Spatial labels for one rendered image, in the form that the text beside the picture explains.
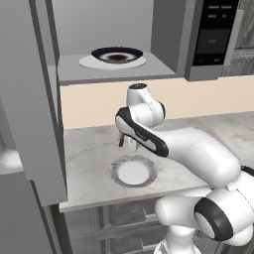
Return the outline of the white plate with grey rim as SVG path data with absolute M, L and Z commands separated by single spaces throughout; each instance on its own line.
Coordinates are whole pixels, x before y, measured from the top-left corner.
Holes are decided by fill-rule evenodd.
M 150 185 L 157 177 L 157 168 L 148 158 L 122 156 L 110 166 L 111 179 L 124 188 L 144 188 Z

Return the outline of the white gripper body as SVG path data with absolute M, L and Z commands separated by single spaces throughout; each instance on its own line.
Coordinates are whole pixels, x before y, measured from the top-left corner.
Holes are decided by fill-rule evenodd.
M 134 139 L 128 137 L 127 147 L 131 152 L 136 152 L 138 150 L 138 143 Z

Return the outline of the white microwave turntable plate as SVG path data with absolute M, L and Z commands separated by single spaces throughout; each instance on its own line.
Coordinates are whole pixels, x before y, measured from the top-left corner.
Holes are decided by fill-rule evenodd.
M 138 67 L 146 63 L 146 59 L 143 57 L 138 58 L 129 63 L 106 63 L 96 59 L 93 56 L 86 56 L 78 61 L 78 63 L 83 67 L 94 68 L 94 69 L 106 69 L 106 70 L 115 70 L 115 69 L 126 69 Z

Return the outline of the grey wooden drawer front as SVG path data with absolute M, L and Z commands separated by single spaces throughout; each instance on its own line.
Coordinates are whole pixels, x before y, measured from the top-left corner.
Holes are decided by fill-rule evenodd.
M 165 234 L 166 229 L 164 227 L 157 227 L 103 239 L 100 241 L 101 254 L 144 254 L 141 239 L 162 241 Z
M 101 232 L 127 232 L 161 227 L 158 220 L 146 222 L 143 212 L 143 209 L 146 209 L 149 213 L 155 213 L 156 200 L 148 198 L 101 206 L 98 209 Z

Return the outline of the dark blue bowl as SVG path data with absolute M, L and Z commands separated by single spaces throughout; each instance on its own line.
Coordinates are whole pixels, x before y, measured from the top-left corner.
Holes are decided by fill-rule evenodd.
M 106 47 L 93 50 L 91 55 L 107 64 L 128 64 L 139 59 L 143 52 L 128 47 Z

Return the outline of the grey microwave oven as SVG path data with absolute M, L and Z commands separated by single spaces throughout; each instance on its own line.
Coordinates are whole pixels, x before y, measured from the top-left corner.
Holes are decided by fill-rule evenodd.
M 239 0 L 53 0 L 61 85 L 184 77 L 210 80 L 230 64 L 243 18 Z M 146 63 L 94 69 L 95 49 L 128 47 Z

